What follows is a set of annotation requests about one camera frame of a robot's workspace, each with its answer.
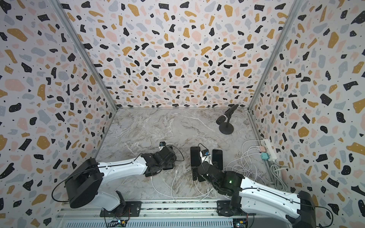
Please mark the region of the phone with pink case middle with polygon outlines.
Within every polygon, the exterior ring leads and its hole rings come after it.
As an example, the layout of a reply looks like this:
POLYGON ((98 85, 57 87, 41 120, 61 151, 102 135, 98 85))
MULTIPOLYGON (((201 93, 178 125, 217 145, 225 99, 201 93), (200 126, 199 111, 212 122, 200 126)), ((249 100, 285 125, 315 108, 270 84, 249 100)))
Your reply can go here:
POLYGON ((200 157, 200 147, 191 147, 190 148, 190 152, 191 152, 191 167, 192 168, 196 168, 199 167, 201 164, 201 157, 200 157))

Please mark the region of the phone with light green case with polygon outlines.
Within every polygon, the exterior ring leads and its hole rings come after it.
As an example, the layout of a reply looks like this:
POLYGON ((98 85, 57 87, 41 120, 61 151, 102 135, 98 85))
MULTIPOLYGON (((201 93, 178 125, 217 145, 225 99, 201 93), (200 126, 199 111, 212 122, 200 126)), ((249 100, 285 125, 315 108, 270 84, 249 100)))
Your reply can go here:
POLYGON ((223 154, 222 154, 222 150, 216 150, 214 149, 212 152, 212 163, 213 165, 219 169, 219 170, 223 170, 223 154))

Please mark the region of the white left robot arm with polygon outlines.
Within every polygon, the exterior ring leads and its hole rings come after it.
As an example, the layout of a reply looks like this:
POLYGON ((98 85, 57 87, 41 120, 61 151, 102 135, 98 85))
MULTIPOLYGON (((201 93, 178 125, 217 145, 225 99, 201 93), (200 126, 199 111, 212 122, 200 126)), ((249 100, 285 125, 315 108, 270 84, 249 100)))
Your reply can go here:
POLYGON ((166 145, 160 146, 156 153, 139 154, 129 160, 97 162, 94 158, 87 159, 65 181, 69 205, 78 209, 91 204, 122 215, 127 211, 122 193, 105 192, 104 185, 128 176, 155 176, 173 169, 176 161, 172 146, 166 145))

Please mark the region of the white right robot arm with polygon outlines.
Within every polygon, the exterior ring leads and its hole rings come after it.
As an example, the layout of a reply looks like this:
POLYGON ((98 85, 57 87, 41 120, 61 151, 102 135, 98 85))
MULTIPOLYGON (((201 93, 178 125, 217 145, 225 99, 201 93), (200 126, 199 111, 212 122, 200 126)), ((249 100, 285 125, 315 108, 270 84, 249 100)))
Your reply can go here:
POLYGON ((234 212, 261 214, 279 219, 294 228, 315 228, 315 205, 309 193, 289 193, 259 184, 239 173, 221 171, 204 161, 192 165, 197 176, 210 182, 221 195, 231 197, 234 212))

